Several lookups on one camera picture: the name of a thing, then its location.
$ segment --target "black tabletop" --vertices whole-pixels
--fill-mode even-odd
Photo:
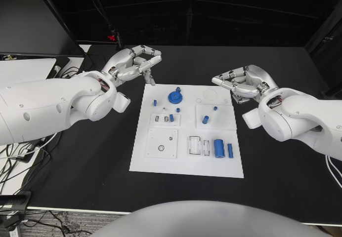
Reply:
[[[213,85],[212,76],[254,64],[278,87],[320,98],[325,84],[303,48],[154,46],[163,61],[153,68],[156,83]],[[105,60],[115,47],[92,46]],[[91,55],[92,70],[104,58]],[[91,61],[85,59],[85,68]],[[131,99],[124,113],[111,111],[97,122],[79,121],[63,133],[52,162],[27,185],[29,206],[131,212],[177,200],[234,202],[304,223],[342,224],[342,189],[329,174],[325,156],[296,140],[275,141],[264,129],[248,129],[241,115],[257,107],[232,101],[244,179],[130,172],[144,79],[117,90]],[[333,159],[342,169],[342,162]]]

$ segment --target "white cable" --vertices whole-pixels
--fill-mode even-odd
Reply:
[[[52,139],[55,138],[56,134],[58,134],[58,133],[53,134],[52,138],[50,138],[49,141],[45,143],[45,145],[42,145],[36,150],[33,150],[33,151],[24,153],[23,155],[32,154],[32,153],[36,152],[39,149],[42,149],[42,148],[49,144],[49,142],[50,142]],[[17,156],[19,156],[19,155],[10,156],[10,157],[3,157],[1,159],[16,158]]]
[[[335,178],[335,180],[336,180],[336,183],[339,184],[339,186],[340,186],[340,188],[342,188],[342,184],[339,183],[339,181],[337,181],[337,178],[336,178],[336,176],[335,176],[335,174],[333,174],[333,172],[332,172],[332,169],[330,169],[330,167],[329,167],[329,156],[326,155],[326,167],[327,167],[327,169],[329,169],[329,172],[330,172],[330,174],[332,174],[332,176],[333,176],[333,178]]]
[[[335,168],[336,172],[340,174],[340,177],[342,177],[342,173],[340,173],[339,169],[336,168],[336,166],[333,165],[333,162],[332,162],[332,160],[330,160],[330,157],[329,157],[329,156],[327,156],[327,160],[329,160],[329,163],[332,164],[332,166],[333,166],[333,168]]]

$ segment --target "hole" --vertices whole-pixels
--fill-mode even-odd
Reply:
[[[24,118],[26,121],[30,120],[30,115],[29,115],[29,113],[23,113],[23,118]]]
[[[58,111],[59,113],[62,113],[62,106],[60,106],[60,105],[56,105],[56,111]]]

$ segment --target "small blue part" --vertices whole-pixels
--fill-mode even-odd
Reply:
[[[169,94],[169,101],[173,103],[173,104],[179,104],[182,102],[182,99],[183,99],[183,96],[182,94],[177,92],[177,91],[173,91],[170,94]]]
[[[223,148],[223,141],[221,139],[213,140],[213,149],[215,149],[215,157],[223,158],[225,148]]]
[[[209,116],[205,116],[202,123],[206,124],[206,123],[208,123],[208,120],[209,120]]]
[[[234,158],[232,157],[232,146],[231,146],[231,143],[228,143],[228,155],[229,155],[229,158]]]

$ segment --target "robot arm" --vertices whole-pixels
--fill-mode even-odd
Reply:
[[[144,60],[135,55],[156,55]],[[0,145],[26,142],[66,130],[79,120],[99,120],[114,109],[124,112],[130,99],[115,88],[138,75],[154,85],[150,68],[160,51],[146,46],[124,49],[101,72],[82,72],[71,79],[19,83],[0,90]]]
[[[262,126],[275,140],[300,140],[342,160],[342,101],[322,101],[297,90],[278,89],[268,73],[254,65],[213,77],[212,82],[232,91],[236,103],[249,98],[260,103],[242,115],[251,129]]]

